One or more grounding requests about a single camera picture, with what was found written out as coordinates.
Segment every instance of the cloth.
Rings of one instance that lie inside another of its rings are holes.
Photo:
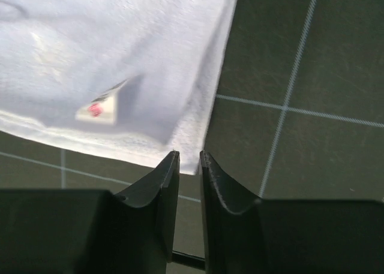
[[[0,130],[181,173],[199,162],[236,0],[0,0]],[[76,119],[124,82],[116,120]]]

